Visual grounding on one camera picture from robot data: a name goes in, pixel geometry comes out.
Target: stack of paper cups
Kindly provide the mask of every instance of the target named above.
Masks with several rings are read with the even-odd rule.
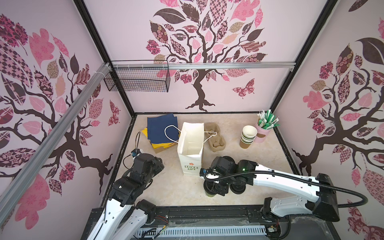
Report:
[[[243,131],[240,136],[240,147],[248,148],[255,140],[257,129],[254,126],[247,125],[243,127]]]

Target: pink wall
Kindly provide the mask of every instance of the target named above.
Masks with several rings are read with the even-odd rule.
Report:
[[[231,57],[233,62],[242,56],[257,53],[259,55],[256,58],[260,61],[294,61],[325,2],[323,0],[291,0],[278,3],[266,0],[86,1],[111,59],[151,60],[164,57],[169,61],[175,58],[175,63],[207,63],[210,62],[208,56],[211,53],[212,62],[224,61],[225,58]],[[168,14],[170,12],[177,13],[180,17]],[[206,16],[213,23],[212,31],[209,28],[205,30],[201,28],[197,31],[190,29],[190,32],[187,32],[184,28],[185,26],[197,28],[198,22],[207,22],[204,21]],[[161,36],[163,33],[167,34],[163,37],[163,41],[166,39],[165,44],[159,40],[160,38],[154,37],[150,21],[161,26],[162,30],[159,30]],[[250,24],[250,29],[242,37],[243,28],[247,24]],[[153,24],[152,26],[157,35],[159,26]],[[255,30],[261,31],[256,39],[252,38]],[[216,38],[214,42],[214,37],[218,33],[222,38]],[[240,37],[241,41],[245,39],[249,41],[239,43]],[[216,50],[209,49],[213,44],[217,47]],[[195,60],[199,54],[203,57]],[[136,112],[268,109],[275,90],[286,76],[287,69],[248,71],[232,74],[231,71],[220,69],[201,70],[198,71],[199,76],[196,79],[193,79],[194,70],[180,72],[180,75],[186,74],[185,81],[176,81],[175,76],[178,73],[173,71],[168,93],[130,91],[127,95]],[[215,79],[207,78],[207,75],[212,73]]]
[[[3,193],[102,60],[70,0],[7,2],[0,14]],[[79,239],[129,121],[119,94],[102,82],[1,226],[1,238]]]
[[[341,239],[383,239],[384,2],[354,2],[337,6],[276,114],[304,175],[328,174],[368,197],[339,209]],[[337,196],[340,204],[360,200]]]

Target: white paper bag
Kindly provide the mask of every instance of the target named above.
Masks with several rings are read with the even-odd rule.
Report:
[[[167,126],[164,129],[164,133],[167,136],[166,130],[169,127],[175,127],[173,125]],[[207,138],[204,141],[204,123],[183,123],[183,128],[179,130],[181,132],[179,142],[177,146],[177,153],[179,155],[181,168],[185,176],[200,176],[201,162],[203,158],[203,146]]]

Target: tree mural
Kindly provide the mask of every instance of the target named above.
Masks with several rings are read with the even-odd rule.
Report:
[[[90,74],[88,64],[80,70],[75,54],[70,58],[69,51],[61,40],[52,36],[54,44],[50,42],[47,30],[41,28],[40,35],[24,34],[20,40],[14,34],[18,28],[23,29],[25,33],[20,24],[16,24],[15,29],[10,28],[9,26],[14,26],[14,23],[2,15],[0,26],[0,36],[10,44],[0,40],[1,79],[7,91],[7,94],[2,93],[0,96],[0,103],[5,106],[0,109],[0,125],[3,125],[0,127],[0,149],[8,144],[17,146],[16,149],[0,154],[0,167],[11,169],[18,167],[18,170],[13,172],[8,169],[1,171],[0,177],[15,177],[21,170],[19,166],[28,162],[35,152],[34,149],[22,146],[24,140],[40,145],[71,106],[75,94],[81,93],[79,87],[87,84]],[[27,44],[29,40],[31,53],[37,62],[32,68],[33,73],[27,62],[12,48],[18,46],[14,39],[21,45]],[[60,56],[52,60],[54,51]],[[51,62],[45,71],[41,69],[41,63],[46,60]],[[112,168],[107,169],[107,166],[112,154],[108,159],[101,161],[85,156],[82,149],[88,146],[87,139],[92,137],[88,129],[100,124],[96,120],[103,106],[103,99],[97,99],[100,89],[99,85],[65,133],[66,141],[52,152],[47,164],[43,166],[50,168],[45,179],[54,192],[62,193],[62,184],[73,179],[76,169],[93,167],[99,172],[101,193],[103,177],[111,172]],[[26,109],[25,103],[30,103],[32,108]],[[119,109],[111,101],[110,106],[112,116],[108,125],[117,124]]]
[[[156,55],[155,63],[169,60],[171,63],[229,63],[229,62],[260,62],[266,54],[254,53],[266,44],[255,42],[263,29],[257,29],[263,19],[259,0],[228,0],[232,7],[236,5],[232,15],[227,11],[227,0],[160,0],[171,8],[164,8],[155,13],[162,17],[167,24],[161,25],[150,21],[151,31],[156,40],[149,40],[146,49]],[[191,83],[196,89],[198,99],[187,108],[199,106],[214,106],[205,99],[201,82],[206,79],[217,80],[218,75],[229,81],[249,73],[246,69],[227,69],[226,74],[217,69],[170,70],[175,76],[175,82]],[[254,81],[249,81],[245,88],[233,90],[243,97],[252,93]]]
[[[307,156],[292,149],[301,160],[301,174],[305,168],[310,176],[311,165],[324,146],[336,145],[332,153],[340,154],[340,164],[348,159],[354,163],[351,179],[356,186],[360,183],[362,170],[356,161],[358,152],[362,154],[365,166],[368,164],[384,170],[384,149],[369,145],[375,142],[384,144],[381,114],[381,108],[384,108],[384,73],[363,68],[364,61],[375,63],[375,66],[384,65],[384,43],[376,38],[362,38],[358,42],[362,43],[364,58],[354,55],[348,45],[337,59],[335,68],[332,62],[320,68],[321,79],[311,85],[314,91],[303,98],[307,107],[314,110],[308,117],[313,120],[312,128],[317,133],[313,149]],[[354,94],[350,94],[351,85],[357,88]],[[384,205],[384,177],[366,167],[362,180],[369,193]]]

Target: white rope handle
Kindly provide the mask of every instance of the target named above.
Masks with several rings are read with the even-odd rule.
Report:
[[[207,138],[204,142],[206,142],[208,139],[210,139],[211,137],[214,137],[217,135],[217,132],[212,132],[212,133],[215,133],[215,135],[211,135],[209,138]]]
[[[166,128],[164,129],[164,134],[166,135],[166,137],[167,137],[169,140],[171,140],[172,142],[178,143],[178,142],[176,142],[175,140],[170,139],[170,138],[167,136],[167,132],[166,132],[166,130],[167,130],[167,128],[169,128],[169,127],[174,127],[174,128],[176,128],[179,132],[181,132],[181,130],[178,129],[175,125],[169,125],[168,127],[166,127]]]

